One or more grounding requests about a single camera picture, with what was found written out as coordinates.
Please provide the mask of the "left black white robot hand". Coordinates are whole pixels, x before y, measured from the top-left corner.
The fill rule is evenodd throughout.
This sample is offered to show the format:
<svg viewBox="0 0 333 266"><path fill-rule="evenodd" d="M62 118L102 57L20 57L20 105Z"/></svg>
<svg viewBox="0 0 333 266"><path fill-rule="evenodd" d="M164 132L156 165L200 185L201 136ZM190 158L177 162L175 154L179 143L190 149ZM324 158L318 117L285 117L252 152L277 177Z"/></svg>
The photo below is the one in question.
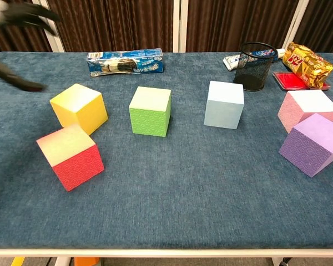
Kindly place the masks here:
<svg viewBox="0 0 333 266"><path fill-rule="evenodd" d="M0 27L4 25L32 25L42 28L52 36L57 36L57 32L42 18L60 21L58 14L44 6L33 3L7 3L0 1ZM32 82L16 75L9 67L0 62L0 78L14 87L28 92L42 91L45 85Z"/></svg>

